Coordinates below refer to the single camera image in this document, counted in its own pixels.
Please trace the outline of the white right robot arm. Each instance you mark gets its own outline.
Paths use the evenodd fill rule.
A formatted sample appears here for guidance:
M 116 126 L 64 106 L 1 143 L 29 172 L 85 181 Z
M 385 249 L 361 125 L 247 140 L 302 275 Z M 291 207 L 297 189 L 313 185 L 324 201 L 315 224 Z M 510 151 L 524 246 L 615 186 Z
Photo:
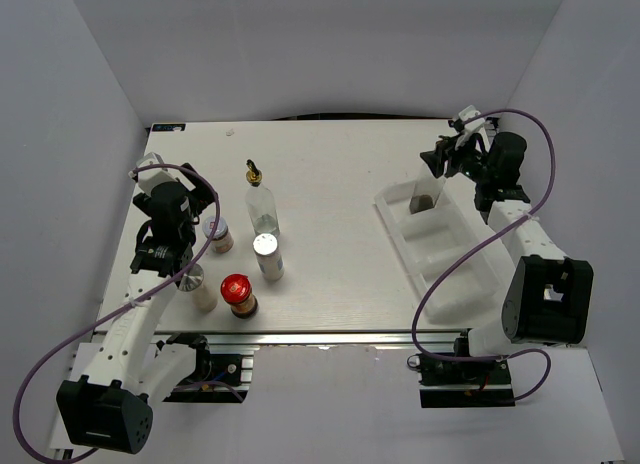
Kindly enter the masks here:
M 486 373 L 490 356 L 529 344 L 578 344 L 586 332 L 594 271 L 570 258 L 535 220 L 519 183 L 526 148 L 515 133 L 496 134 L 489 147 L 473 133 L 442 137 L 421 155 L 435 177 L 462 174 L 474 182 L 474 205 L 515 265 L 499 317 L 469 330 L 468 348 L 451 358 L 453 374 L 466 383 Z

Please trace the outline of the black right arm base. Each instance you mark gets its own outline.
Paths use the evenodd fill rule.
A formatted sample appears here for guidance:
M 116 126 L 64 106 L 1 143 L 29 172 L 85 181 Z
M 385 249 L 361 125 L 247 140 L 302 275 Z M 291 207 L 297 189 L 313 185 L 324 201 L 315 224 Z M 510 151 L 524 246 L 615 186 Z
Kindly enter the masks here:
M 425 409 L 501 408 L 515 405 L 505 362 L 449 362 L 425 354 L 407 358 L 419 375 L 420 404 Z

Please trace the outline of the clear round glass oil bottle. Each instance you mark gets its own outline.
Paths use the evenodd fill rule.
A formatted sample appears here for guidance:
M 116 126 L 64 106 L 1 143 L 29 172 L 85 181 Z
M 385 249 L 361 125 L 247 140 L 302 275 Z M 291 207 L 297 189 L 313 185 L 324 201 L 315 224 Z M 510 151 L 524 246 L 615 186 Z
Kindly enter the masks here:
M 256 235 L 280 235 L 280 227 L 273 193 L 262 183 L 262 173 L 253 160 L 246 161 L 246 180 L 249 184 L 245 203 Z

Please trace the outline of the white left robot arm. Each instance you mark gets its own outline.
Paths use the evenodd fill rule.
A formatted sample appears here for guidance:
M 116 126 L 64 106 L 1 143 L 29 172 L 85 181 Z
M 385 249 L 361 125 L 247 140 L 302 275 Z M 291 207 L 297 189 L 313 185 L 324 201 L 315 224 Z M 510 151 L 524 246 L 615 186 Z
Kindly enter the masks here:
M 171 169 L 149 153 L 131 173 L 140 189 L 133 204 L 148 219 L 136 237 L 123 300 L 127 308 L 80 377 L 64 381 L 56 395 L 75 445 L 138 453 L 149 438 L 154 405 L 182 379 L 199 383 L 210 374 L 211 358 L 184 344 L 171 344 L 153 363 L 145 362 L 160 317 L 194 257 L 199 217 L 216 201 L 190 164 L 179 168 L 184 182 Z

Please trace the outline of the square glass bottle gold spout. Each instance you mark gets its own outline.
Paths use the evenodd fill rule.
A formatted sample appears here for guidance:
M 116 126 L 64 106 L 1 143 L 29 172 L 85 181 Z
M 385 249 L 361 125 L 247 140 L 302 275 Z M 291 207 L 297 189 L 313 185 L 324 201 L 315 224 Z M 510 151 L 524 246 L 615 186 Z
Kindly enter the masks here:
M 414 181 L 410 213 L 417 214 L 435 208 L 445 182 L 444 177 L 435 177 L 429 167 L 423 164 Z

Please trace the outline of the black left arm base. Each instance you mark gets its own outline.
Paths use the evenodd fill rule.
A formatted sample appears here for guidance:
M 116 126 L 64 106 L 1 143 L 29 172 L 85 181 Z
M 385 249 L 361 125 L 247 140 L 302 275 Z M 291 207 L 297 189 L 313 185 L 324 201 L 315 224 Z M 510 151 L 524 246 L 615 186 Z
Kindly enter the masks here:
M 242 390 L 243 359 L 239 353 L 216 354 L 207 338 L 197 333 L 176 333 L 156 343 L 156 356 L 169 345 L 186 345 L 196 351 L 195 370 L 183 378 L 164 399 L 169 403 L 241 403 L 248 391 Z

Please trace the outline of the silver lid shaker bottle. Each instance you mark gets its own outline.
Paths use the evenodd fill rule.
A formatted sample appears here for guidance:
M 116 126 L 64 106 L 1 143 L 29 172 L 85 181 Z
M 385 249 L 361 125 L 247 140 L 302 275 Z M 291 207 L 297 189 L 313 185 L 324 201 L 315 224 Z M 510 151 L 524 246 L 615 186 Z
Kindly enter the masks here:
M 253 251 L 265 280 L 278 281 L 284 275 L 284 264 L 277 238 L 270 233 L 257 235 L 253 241 Z

